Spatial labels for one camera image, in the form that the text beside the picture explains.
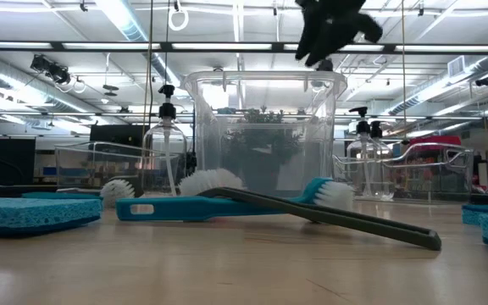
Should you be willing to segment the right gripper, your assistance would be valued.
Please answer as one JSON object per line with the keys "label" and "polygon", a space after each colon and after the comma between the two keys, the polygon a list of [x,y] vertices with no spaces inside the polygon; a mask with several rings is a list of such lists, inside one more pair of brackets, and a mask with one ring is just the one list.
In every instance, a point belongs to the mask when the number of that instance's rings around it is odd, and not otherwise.
{"label": "right gripper", "polygon": [[302,10],[304,26],[297,46],[295,59],[308,58],[312,67],[332,53],[354,42],[357,33],[364,34],[369,42],[378,42],[383,36],[382,27],[360,10],[366,0],[297,0]]}

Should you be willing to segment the clear rectangular plastic tub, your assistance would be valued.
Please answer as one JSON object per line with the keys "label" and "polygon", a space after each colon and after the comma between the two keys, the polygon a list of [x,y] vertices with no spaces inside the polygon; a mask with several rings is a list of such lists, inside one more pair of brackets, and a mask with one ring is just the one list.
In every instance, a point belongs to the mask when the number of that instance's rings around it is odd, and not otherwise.
{"label": "clear rectangular plastic tub", "polygon": [[197,72],[185,79],[195,103],[195,151],[200,170],[224,169],[224,133],[250,108],[283,111],[285,127],[300,137],[300,152],[280,167],[275,191],[299,195],[316,177],[332,174],[336,102],[347,88],[345,76],[325,71]]}

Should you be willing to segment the dark grey dish brush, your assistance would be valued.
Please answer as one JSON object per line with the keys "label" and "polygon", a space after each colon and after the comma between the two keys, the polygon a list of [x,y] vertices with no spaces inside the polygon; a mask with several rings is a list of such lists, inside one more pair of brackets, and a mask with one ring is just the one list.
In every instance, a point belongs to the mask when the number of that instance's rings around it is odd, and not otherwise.
{"label": "dark grey dish brush", "polygon": [[225,197],[317,223],[338,225],[432,251],[441,250],[441,238],[431,229],[352,212],[354,189],[331,178],[314,178],[301,196],[281,198],[249,191],[244,182],[227,169],[210,169],[182,179],[179,189],[183,196]]}

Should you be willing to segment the potted green plant white flowers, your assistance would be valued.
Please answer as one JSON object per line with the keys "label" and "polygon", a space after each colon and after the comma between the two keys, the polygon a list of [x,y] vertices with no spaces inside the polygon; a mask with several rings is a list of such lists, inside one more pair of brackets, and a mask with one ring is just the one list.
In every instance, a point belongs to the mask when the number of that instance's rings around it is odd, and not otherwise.
{"label": "potted green plant white flowers", "polygon": [[250,108],[224,133],[222,167],[241,177],[247,189],[275,191],[280,167],[300,152],[301,135],[285,127],[284,118],[281,110]]}

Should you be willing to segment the clear plastic bin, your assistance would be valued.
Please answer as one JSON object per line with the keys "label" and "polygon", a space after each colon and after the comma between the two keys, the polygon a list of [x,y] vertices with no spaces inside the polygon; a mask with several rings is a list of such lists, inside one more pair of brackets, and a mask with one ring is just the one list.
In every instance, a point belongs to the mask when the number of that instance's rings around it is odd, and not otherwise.
{"label": "clear plastic bin", "polygon": [[385,144],[349,147],[333,157],[341,178],[362,199],[463,201],[471,192],[474,151],[440,142],[413,144],[396,155]]}
{"label": "clear plastic bin", "polygon": [[111,180],[128,180],[138,197],[171,194],[169,179],[177,182],[183,155],[165,154],[105,141],[55,147],[59,188],[99,190]]}

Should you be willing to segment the teal dish brush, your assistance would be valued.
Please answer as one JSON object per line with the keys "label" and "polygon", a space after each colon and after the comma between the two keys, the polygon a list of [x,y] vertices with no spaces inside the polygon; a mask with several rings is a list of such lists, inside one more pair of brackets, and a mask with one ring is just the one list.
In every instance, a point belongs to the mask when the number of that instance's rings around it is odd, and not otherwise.
{"label": "teal dish brush", "polygon": [[[312,179],[299,197],[290,200],[309,206],[346,209],[354,202],[352,186],[330,178]],[[221,197],[143,197],[116,201],[116,214],[126,221],[204,221],[216,217],[283,214],[280,208],[238,202]]]}

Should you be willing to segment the black monitor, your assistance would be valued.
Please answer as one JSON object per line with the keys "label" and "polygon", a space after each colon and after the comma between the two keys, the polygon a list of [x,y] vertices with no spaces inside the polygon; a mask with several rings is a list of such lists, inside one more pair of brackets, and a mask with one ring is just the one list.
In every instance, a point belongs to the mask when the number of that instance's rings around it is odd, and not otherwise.
{"label": "black monitor", "polygon": [[140,147],[145,134],[142,125],[93,125],[90,141],[105,141]]}

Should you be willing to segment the black ceiling spotlights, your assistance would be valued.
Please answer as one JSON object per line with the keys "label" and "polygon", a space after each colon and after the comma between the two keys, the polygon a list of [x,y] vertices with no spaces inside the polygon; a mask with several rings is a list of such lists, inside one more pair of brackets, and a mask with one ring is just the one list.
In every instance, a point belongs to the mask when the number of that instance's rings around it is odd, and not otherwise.
{"label": "black ceiling spotlights", "polygon": [[71,76],[68,68],[53,62],[44,55],[35,54],[31,61],[30,68],[37,73],[44,74],[58,85],[68,85],[70,83]]}

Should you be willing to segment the black overhead frame beam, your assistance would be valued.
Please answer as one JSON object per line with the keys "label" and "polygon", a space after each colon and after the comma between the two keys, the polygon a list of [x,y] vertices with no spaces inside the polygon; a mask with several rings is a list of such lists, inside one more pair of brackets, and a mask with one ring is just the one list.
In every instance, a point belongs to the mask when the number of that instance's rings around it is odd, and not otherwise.
{"label": "black overhead frame beam", "polygon": [[[77,53],[294,53],[292,42],[28,42],[0,41],[0,51],[77,52]],[[468,44],[349,44],[341,48],[345,54],[388,55],[488,55],[488,45]]]}

